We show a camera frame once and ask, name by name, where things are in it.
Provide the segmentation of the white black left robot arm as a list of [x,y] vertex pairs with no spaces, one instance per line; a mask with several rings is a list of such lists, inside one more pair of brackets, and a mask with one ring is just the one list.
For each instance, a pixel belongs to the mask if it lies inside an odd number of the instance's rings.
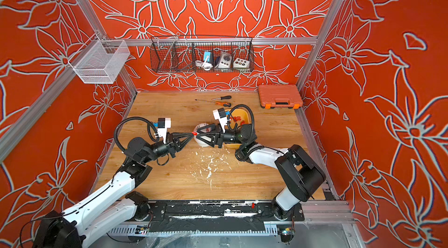
[[[119,142],[121,127],[130,121],[141,121],[153,143],[141,137],[133,138],[126,147]],[[85,199],[58,213],[51,211],[36,219],[39,227],[34,248],[88,248],[111,229],[138,214],[151,212],[148,200],[135,189],[146,180],[152,167],[147,163],[159,158],[174,158],[196,135],[169,133],[169,118],[152,123],[134,116],[121,121],[114,131],[114,142],[126,156],[113,177]]]

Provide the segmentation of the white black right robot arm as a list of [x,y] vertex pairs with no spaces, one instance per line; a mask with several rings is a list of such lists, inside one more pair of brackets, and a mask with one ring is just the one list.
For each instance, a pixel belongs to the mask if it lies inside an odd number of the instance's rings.
[[259,164],[276,169],[284,189],[272,200],[272,215],[284,221],[300,202],[308,201],[326,181],[318,163],[299,145],[273,148],[256,142],[256,122],[253,111],[244,104],[227,111],[213,111],[219,124],[198,125],[193,132],[196,139],[207,146],[222,148],[224,144],[239,144],[235,157],[240,162]]

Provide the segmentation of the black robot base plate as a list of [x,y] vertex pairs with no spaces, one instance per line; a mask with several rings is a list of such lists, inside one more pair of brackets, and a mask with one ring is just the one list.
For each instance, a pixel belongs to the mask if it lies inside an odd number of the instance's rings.
[[140,222],[149,232],[271,233],[288,228],[305,217],[300,204],[284,211],[269,200],[159,200],[148,203]]

